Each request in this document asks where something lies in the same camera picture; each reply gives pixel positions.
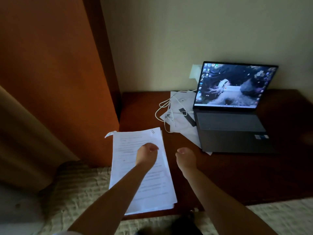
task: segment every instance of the forearm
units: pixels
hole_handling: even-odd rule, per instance
[[[68,229],[83,235],[114,234],[148,171],[135,166]]]
[[[197,169],[184,176],[220,235],[276,234],[262,219],[226,194]]]

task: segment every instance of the floor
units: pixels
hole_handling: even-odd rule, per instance
[[[57,171],[54,182],[39,193],[46,224],[39,235],[66,230],[79,215],[109,188],[110,168],[90,169],[81,161],[67,162]],[[249,206],[278,234],[313,234],[313,198]],[[118,235],[133,235],[144,227],[156,234],[178,216],[122,221]],[[203,234],[217,234],[204,212],[195,214],[195,223]]]

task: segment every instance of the person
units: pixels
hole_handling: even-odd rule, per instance
[[[144,176],[153,167],[158,147],[147,143],[137,151],[135,167],[99,197],[69,227],[66,235],[113,235]],[[226,194],[197,169],[196,156],[189,148],[176,153],[179,169],[213,222],[219,235],[276,234],[261,218]]]

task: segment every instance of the wooden desk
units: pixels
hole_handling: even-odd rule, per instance
[[[182,214],[203,209],[176,164],[178,148],[189,147],[197,166],[217,186],[244,205],[313,196],[312,147],[300,135],[313,131],[313,106],[296,90],[268,90],[257,114],[280,154],[228,154],[201,151],[179,133],[167,133],[154,116],[170,92],[124,93],[119,130],[138,131],[161,127],[178,203],[174,209],[126,216],[124,219]]]

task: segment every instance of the orange-brown wooden door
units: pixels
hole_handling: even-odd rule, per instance
[[[0,29],[0,85],[79,158],[110,165],[119,123],[83,1],[0,0]]]

